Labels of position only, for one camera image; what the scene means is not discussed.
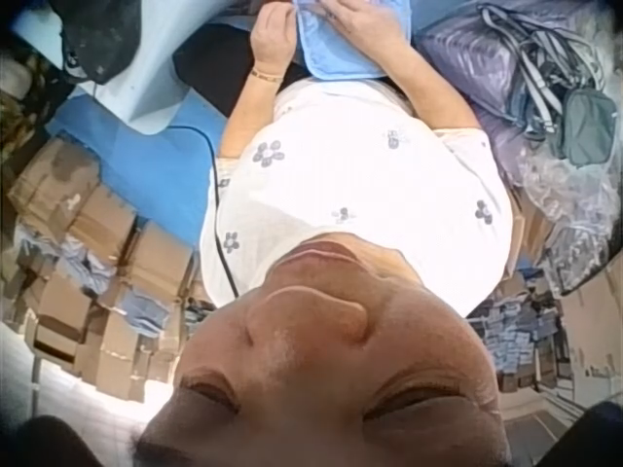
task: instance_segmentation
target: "woman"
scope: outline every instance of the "woman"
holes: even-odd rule
[[[297,245],[323,238],[423,284],[465,316],[501,279],[510,247],[510,204],[487,135],[391,11],[364,0],[321,5],[409,101],[375,81],[307,79],[277,95],[296,49],[296,15],[290,4],[267,4],[218,155],[237,166],[218,174],[222,260],[209,197],[207,293],[225,305],[234,298],[228,271],[242,294]]]
[[[263,7],[219,152],[238,162],[219,173],[225,262],[214,202],[202,235],[220,309],[187,342],[137,455],[145,465],[501,465],[495,371],[461,318],[494,289],[510,244],[487,136],[389,11],[320,4],[409,102],[365,81],[305,80],[277,95],[295,10]]]

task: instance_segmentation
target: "gold bracelet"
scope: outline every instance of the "gold bracelet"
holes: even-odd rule
[[[264,73],[257,71],[255,68],[251,69],[251,76],[259,78],[260,80],[268,81],[269,83],[283,83],[282,76],[265,75]]]

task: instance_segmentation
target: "white shirt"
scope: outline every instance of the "white shirt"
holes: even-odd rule
[[[378,82],[289,87],[275,121],[218,179],[218,235],[241,294],[302,241],[343,232],[399,250],[426,288],[466,316],[508,258],[511,207],[487,135],[432,131]],[[234,295],[214,243],[211,182],[202,276],[222,306]]]

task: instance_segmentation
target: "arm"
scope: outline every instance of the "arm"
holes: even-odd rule
[[[406,42],[381,67],[431,129],[480,128],[465,99]]]
[[[265,4],[251,31],[253,72],[225,125],[219,157],[239,158],[258,131],[273,122],[275,97],[296,42],[294,7],[281,2]]]
[[[279,82],[249,75],[232,116],[225,125],[220,158],[237,159],[260,129],[273,121]]]
[[[366,0],[319,0],[327,19],[376,61],[431,129],[479,128],[465,99],[404,38],[393,12]]]

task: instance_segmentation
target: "closed eye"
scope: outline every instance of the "closed eye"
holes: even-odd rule
[[[215,404],[224,407],[231,413],[238,413],[239,411],[239,406],[232,401],[225,391],[209,382],[191,377],[183,377],[180,381],[180,387],[202,395]]]
[[[460,394],[451,387],[410,387],[381,400],[375,408],[363,415],[363,420],[374,420],[430,399],[457,396],[460,396]]]

